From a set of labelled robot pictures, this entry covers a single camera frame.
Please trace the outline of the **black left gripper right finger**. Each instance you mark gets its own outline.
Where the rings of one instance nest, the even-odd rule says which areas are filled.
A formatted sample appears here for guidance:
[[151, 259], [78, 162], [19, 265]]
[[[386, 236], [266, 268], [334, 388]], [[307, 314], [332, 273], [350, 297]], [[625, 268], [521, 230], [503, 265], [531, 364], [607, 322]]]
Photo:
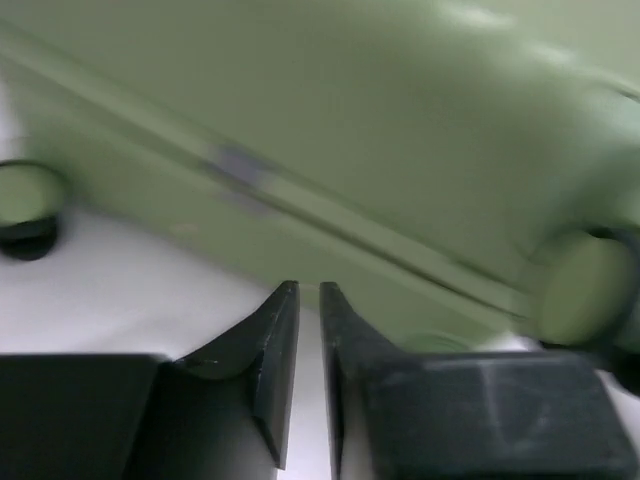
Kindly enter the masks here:
[[639, 457], [572, 353], [407, 352], [320, 288], [336, 479], [635, 479]]

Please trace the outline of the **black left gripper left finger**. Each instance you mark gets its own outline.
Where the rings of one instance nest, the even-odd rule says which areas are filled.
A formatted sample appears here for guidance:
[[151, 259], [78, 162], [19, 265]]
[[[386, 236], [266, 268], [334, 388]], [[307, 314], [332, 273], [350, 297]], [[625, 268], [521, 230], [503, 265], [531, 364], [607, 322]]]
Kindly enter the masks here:
[[1, 358], [5, 479], [272, 479], [286, 462], [299, 287], [177, 360]]

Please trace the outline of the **green hard-shell suitcase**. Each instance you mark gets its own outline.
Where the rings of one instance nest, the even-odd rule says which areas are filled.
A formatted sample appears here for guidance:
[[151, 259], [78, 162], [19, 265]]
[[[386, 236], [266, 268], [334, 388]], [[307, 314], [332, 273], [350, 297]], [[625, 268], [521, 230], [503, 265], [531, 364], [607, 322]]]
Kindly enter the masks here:
[[25, 156], [419, 347], [598, 350], [637, 300], [639, 91], [469, 1], [5, 1]]

